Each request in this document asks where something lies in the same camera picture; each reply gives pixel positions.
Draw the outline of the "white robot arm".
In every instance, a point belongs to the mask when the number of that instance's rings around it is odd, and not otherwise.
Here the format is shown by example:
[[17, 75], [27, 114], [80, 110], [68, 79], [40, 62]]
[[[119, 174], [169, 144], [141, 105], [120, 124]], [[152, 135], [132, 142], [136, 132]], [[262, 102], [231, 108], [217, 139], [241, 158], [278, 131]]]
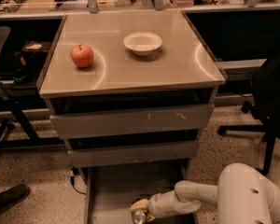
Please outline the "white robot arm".
[[182, 180], [175, 188], [132, 204], [134, 224], [196, 212], [201, 203], [217, 207], [218, 224], [280, 224], [280, 188], [254, 168], [233, 163], [218, 183]]

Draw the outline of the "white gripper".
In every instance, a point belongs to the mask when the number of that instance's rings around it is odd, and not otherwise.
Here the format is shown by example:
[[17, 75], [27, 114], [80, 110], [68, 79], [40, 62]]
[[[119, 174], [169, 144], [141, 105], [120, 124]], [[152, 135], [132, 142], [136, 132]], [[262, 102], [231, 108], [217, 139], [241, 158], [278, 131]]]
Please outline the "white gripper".
[[149, 200], [141, 199], [131, 205], [131, 213], [141, 211], [146, 213], [147, 222], [155, 218], [175, 217], [194, 213], [201, 207], [199, 201], [185, 201], [182, 203], [177, 194], [172, 190], [153, 195]]

